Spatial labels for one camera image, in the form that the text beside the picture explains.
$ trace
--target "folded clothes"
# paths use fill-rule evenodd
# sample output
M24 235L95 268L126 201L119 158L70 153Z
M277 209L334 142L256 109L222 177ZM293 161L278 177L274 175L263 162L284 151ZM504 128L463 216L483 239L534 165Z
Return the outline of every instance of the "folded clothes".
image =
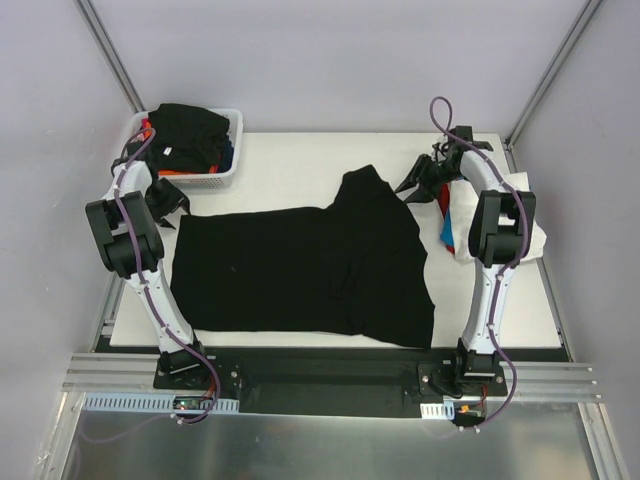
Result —
M224 173L231 170L231 164L233 163L233 152L234 152L234 148L233 148L233 145L231 144L231 140L227 139L227 142L225 143L225 147L224 147L224 152L220 154L220 164L213 165L211 168L209 168L208 173ZM160 170L158 173L160 175L185 175L185 174L188 175L190 173L196 173L196 172L176 172L174 170L165 169L165 170Z
M149 149L159 170L210 173L220 167L229 138L229 119L210 110L163 103L149 112L156 136Z
M363 334L427 349L427 252L408 207L372 166L326 209L182 217L171 290L209 331Z

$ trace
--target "white wall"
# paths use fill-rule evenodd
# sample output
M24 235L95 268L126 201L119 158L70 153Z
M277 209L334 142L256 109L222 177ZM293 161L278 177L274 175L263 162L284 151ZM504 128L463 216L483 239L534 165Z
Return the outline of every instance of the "white wall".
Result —
M84 204L131 114L70 0L0 4L0 477L28 478L106 271Z
M640 478L640 3L610 0L516 144L578 360Z
M147 108L234 107L248 131L506 135L585 0L95 0Z

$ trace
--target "laundry basket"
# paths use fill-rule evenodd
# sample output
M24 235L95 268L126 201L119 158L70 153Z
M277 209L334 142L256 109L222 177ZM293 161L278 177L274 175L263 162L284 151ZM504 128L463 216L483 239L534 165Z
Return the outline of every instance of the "laundry basket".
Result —
M233 182L233 174L238 168L240 159L240 148L242 147L242 113L233 108L209 108L213 113L222 115L229 119L229 140L233 145L233 158L231 168L227 172L221 173L192 173L180 175L166 175L171 183L180 188L225 188ZM147 118L149 112L136 113L129 123L131 134L140 129L143 118Z

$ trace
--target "white plastic basket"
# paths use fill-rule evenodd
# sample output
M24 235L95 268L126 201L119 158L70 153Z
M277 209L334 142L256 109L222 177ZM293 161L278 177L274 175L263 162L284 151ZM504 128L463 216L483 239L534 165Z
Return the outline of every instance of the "white plastic basket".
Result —
M166 178L179 188L225 188L233 182L233 174L236 168L238 168L240 148L242 146L242 113L233 108L209 108L208 110L229 119L228 135L231 145L233 145L231 168L229 171L222 173L166 175ZM129 131L131 134L134 134L140 128L140 122L148 116L149 112L139 112L133 116L129 122Z

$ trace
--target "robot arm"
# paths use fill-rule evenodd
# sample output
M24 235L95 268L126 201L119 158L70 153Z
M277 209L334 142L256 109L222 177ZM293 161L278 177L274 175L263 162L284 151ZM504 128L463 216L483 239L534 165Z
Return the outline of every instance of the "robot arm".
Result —
M189 201L166 179L158 178L148 158L141 155L127 164L122 159L115 163L107 193L85 207L102 262L124 279L144 305L158 335L159 370L176 374L197 367L200 362L184 346L198 352L203 349L171 294L162 265L164 246L156 227L156 222L170 226L164 216L179 207L189 213ZM131 230L137 239L135 246Z
M456 127L451 131L481 150L490 159L493 149L486 142L473 140L471 127ZM433 156L421 155L409 176L396 192L418 186L406 203L433 201L445 183L465 177L472 184L479 201L469 232L469 251L475 257L475 287L467 325L458 341L456 372L453 383L490 381L500 371L500 358L491 339L500 338L500 326L505 299L513 268L500 271L512 262L522 249L524 229L531 231L536 199L531 192L517 192L524 205L526 224L522 221L515 199L502 184L487 162L464 145L442 140L434 145ZM501 217L509 220L500 222ZM498 293L495 310L491 311Z

